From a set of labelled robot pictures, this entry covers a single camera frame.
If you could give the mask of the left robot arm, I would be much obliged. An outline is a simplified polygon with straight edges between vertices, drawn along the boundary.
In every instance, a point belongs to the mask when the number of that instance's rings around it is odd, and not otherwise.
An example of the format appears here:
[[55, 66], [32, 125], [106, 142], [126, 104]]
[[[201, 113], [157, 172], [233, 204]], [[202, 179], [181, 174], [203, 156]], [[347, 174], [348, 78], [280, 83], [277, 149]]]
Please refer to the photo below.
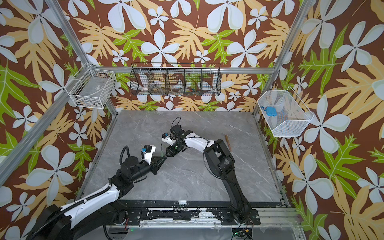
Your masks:
[[94, 193], [62, 207], [49, 207], [40, 216], [28, 240], [72, 240], [76, 231], [90, 226], [92, 229], [102, 225], [97, 214], [103, 214], [118, 199], [125, 196], [134, 184], [144, 180], [148, 173], [156, 175], [168, 157], [167, 152], [156, 156], [156, 147], [145, 145], [141, 149], [141, 159], [132, 156], [128, 146], [124, 146], [120, 157], [120, 168], [108, 179], [108, 183]]

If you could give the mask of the brown pen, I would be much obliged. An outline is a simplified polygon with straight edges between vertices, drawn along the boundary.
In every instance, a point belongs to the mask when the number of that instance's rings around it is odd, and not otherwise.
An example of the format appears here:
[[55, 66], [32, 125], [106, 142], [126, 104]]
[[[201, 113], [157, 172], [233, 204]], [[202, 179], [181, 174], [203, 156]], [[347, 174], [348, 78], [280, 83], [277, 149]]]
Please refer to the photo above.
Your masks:
[[230, 150], [230, 152], [231, 152], [231, 151], [232, 151], [232, 148], [231, 148], [231, 145], [230, 145], [230, 141], [229, 141], [229, 137], [228, 137], [228, 135], [225, 135], [225, 139], [226, 139], [228, 148], [229, 148], [229, 150]]

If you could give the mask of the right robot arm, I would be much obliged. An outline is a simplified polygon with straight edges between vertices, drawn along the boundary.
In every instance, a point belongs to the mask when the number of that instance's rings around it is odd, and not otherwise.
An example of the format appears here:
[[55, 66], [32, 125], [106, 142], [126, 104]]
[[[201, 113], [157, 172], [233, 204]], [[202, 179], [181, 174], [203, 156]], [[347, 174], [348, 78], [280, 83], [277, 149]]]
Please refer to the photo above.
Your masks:
[[231, 208], [237, 223], [241, 224], [249, 217], [252, 207], [242, 192], [235, 171], [235, 159], [223, 140], [208, 140], [188, 130], [181, 125], [170, 129], [171, 133], [164, 133], [162, 141], [169, 144], [166, 156], [174, 157], [179, 152], [193, 148], [203, 153], [207, 170], [217, 179], [222, 180], [230, 198]]

